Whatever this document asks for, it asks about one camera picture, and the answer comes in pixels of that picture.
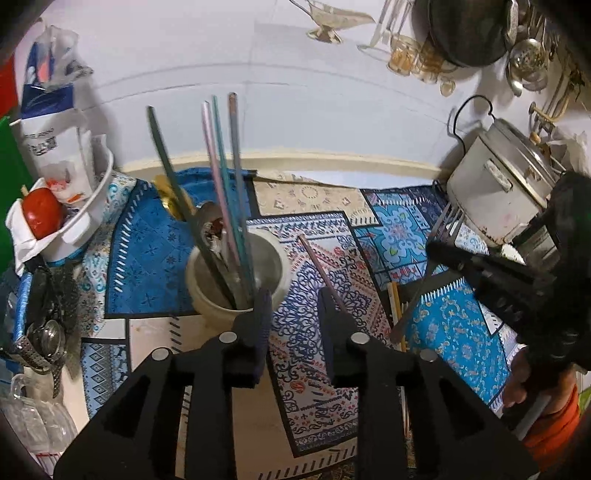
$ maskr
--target cooking pot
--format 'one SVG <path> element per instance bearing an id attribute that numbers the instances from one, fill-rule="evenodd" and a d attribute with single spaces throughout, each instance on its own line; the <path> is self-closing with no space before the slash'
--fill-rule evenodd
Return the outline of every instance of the cooking pot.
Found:
<path id="1" fill-rule="evenodd" d="M 491 246 L 511 242 L 546 208 L 558 175 L 540 149 L 497 119 L 481 131 L 447 182 L 453 203 Z"/>

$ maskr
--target pot handle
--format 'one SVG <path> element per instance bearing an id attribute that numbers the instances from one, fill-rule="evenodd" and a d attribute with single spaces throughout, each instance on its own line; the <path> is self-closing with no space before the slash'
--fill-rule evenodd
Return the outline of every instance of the pot handle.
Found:
<path id="1" fill-rule="evenodd" d="M 511 181 L 505 176 L 499 167 L 495 165 L 491 158 L 489 158 L 484 164 L 484 168 L 492 175 L 496 182 L 501 186 L 505 192 L 510 192 L 513 188 Z"/>

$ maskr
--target blue patterned cloth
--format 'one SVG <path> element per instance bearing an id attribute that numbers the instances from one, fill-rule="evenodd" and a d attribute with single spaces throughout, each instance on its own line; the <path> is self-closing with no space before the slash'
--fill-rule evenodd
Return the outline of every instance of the blue patterned cloth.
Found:
<path id="1" fill-rule="evenodd" d="M 491 336 L 472 287 L 463 278 L 423 296 L 406 338 L 414 353 L 435 350 L 487 405 L 509 376 L 501 340 Z"/>
<path id="2" fill-rule="evenodd" d="M 78 277 L 80 301 L 78 318 L 82 336 L 94 337 L 105 333 L 109 322 L 105 321 L 105 296 L 107 269 L 111 256 L 111 243 L 115 225 L 127 205 L 136 179 L 114 173 L 107 194 L 103 221 L 93 235 L 82 259 L 82 274 Z"/>
<path id="3" fill-rule="evenodd" d="M 217 202 L 209 168 L 188 168 L 177 178 L 194 205 Z M 235 189 L 232 171 L 230 183 Z M 189 226 L 168 214 L 151 183 L 138 180 L 113 233 L 106 315 L 194 313 L 184 280 L 193 245 Z"/>
<path id="4" fill-rule="evenodd" d="M 425 242 L 446 201 L 433 187 L 364 191 L 381 226 L 356 228 L 365 258 L 381 290 L 391 281 L 420 279 L 426 269 Z M 487 254 L 486 244 L 462 225 L 456 246 Z M 407 341 L 418 351 L 436 350 L 492 407 L 509 374 L 508 351 L 490 312 L 483 315 L 472 289 L 448 286 L 424 296 L 414 312 Z"/>
<path id="5" fill-rule="evenodd" d="M 116 343 L 116 340 L 113 343 L 82 342 L 80 363 L 89 418 L 127 379 L 128 355 L 125 344 Z"/>

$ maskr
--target chopstick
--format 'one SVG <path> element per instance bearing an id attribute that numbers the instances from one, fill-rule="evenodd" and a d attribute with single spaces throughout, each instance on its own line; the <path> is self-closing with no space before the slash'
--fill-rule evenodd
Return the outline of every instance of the chopstick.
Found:
<path id="1" fill-rule="evenodd" d="M 402 317 L 402 305 L 400 303 L 400 295 L 398 295 L 398 284 L 396 282 L 388 283 L 388 297 L 390 299 L 390 308 L 392 310 L 392 320 L 400 320 Z M 402 337 L 400 342 L 400 350 L 406 352 L 408 350 L 406 338 Z M 400 387 L 400 406 L 402 408 L 402 428 L 404 437 L 410 437 L 410 415 L 408 413 L 408 401 L 404 387 Z"/>
<path id="2" fill-rule="evenodd" d="M 318 260 L 318 257 L 316 256 L 316 254 L 312 250 L 312 247 L 308 243 L 306 236 L 303 233 L 301 233 L 298 235 L 297 238 L 301 242 L 301 244 L 304 245 L 304 248 L 306 249 L 306 251 L 308 252 L 308 255 L 310 256 L 310 260 L 312 260 L 312 263 L 316 267 L 316 270 L 318 270 L 318 273 L 322 277 L 322 280 L 324 280 L 325 285 L 329 288 L 330 293 L 332 293 L 332 296 L 334 297 L 336 304 L 339 306 L 340 311 L 347 312 L 347 307 L 345 306 L 345 303 L 339 297 L 339 294 L 336 292 L 335 287 L 333 286 L 332 282 L 330 281 L 328 275 L 326 274 L 326 272 L 322 268 L 322 265 L 320 265 L 320 261 Z"/>
<path id="3" fill-rule="evenodd" d="M 244 268 L 247 279 L 246 287 L 250 295 L 254 298 L 256 284 L 252 263 L 251 241 L 248 237 L 248 228 L 246 226 L 246 196 L 244 179 L 242 178 L 242 161 L 240 158 L 240 139 L 238 135 L 238 97 L 235 93 L 228 95 L 228 113 L 230 116 L 230 138 L 232 141 L 232 159 L 234 163 L 234 175 L 236 177 L 236 189 L 238 190 L 238 221 L 242 230 L 242 239 L 244 241 L 244 258 L 241 267 Z"/>
<path id="4" fill-rule="evenodd" d="M 216 154 L 216 141 L 213 136 L 213 121 L 212 121 L 212 108 L 209 102 L 203 102 L 202 110 L 202 124 L 203 124 L 203 136 L 205 137 L 205 146 L 207 149 L 207 155 L 209 156 L 209 164 L 212 169 L 213 184 L 215 186 L 217 201 L 222 210 L 222 219 L 226 233 L 228 235 L 228 246 L 232 253 L 232 258 L 236 265 L 240 264 L 238 258 L 238 249 L 236 247 L 236 241 L 234 239 L 234 232 L 232 225 L 230 224 L 230 214 L 228 212 L 228 203 L 226 202 L 226 196 L 224 194 L 222 175 L 220 173 L 220 163 L 217 159 Z"/>
<path id="5" fill-rule="evenodd" d="M 224 280 L 222 273 L 218 270 L 211 250 L 203 241 L 201 232 L 199 231 L 199 228 L 197 227 L 197 224 L 191 215 L 191 210 L 187 205 L 183 192 L 181 191 L 181 187 L 178 185 L 177 176 L 174 173 L 173 166 L 170 164 L 170 160 L 168 159 L 168 152 L 166 152 L 166 147 L 164 146 L 164 141 L 162 140 L 162 135 L 160 134 L 160 127 L 158 126 L 158 121 L 156 120 L 156 113 L 154 111 L 154 107 L 152 106 L 148 107 L 148 123 L 150 125 L 150 133 L 152 134 L 152 140 L 154 141 L 156 151 L 158 152 L 158 156 L 162 161 L 162 166 L 164 167 L 164 171 L 166 172 L 170 186 L 177 197 L 178 207 L 189 224 L 189 229 L 191 230 L 195 244 L 201 252 L 203 260 L 205 261 L 205 264 L 211 272 L 212 277 L 220 291 L 224 297 L 226 297 L 232 308 L 236 309 L 234 295 L 232 295 L 232 292 Z"/>
<path id="6" fill-rule="evenodd" d="M 223 135 L 222 135 L 222 123 L 220 122 L 220 112 L 217 107 L 217 97 L 212 97 L 213 103 L 213 122 L 217 138 L 217 151 L 220 158 L 220 172 L 222 174 L 223 189 L 226 196 L 226 203 L 228 204 L 228 214 L 230 215 L 229 228 L 232 229 L 232 235 L 236 242 L 236 253 L 238 255 L 238 277 L 240 278 L 240 286 L 246 302 L 252 304 L 254 299 L 254 291 L 249 287 L 249 280 L 247 278 L 247 272 L 245 269 L 246 252 L 244 247 L 244 236 L 242 230 L 238 228 L 240 213 L 238 210 L 238 199 L 236 198 L 235 192 L 230 185 L 230 174 L 228 172 L 228 162 L 226 161 L 226 151 L 223 147 Z"/>

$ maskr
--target metal pot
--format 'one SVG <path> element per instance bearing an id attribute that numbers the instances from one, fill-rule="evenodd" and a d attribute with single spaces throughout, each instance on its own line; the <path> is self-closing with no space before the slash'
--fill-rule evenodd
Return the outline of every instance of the metal pot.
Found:
<path id="1" fill-rule="evenodd" d="M 429 31 L 449 62 L 482 68 L 507 52 L 506 0 L 429 0 Z"/>
<path id="2" fill-rule="evenodd" d="M 490 246 L 511 242 L 546 208 L 556 176 L 540 149 L 497 119 L 482 131 L 449 181 L 450 200 Z"/>

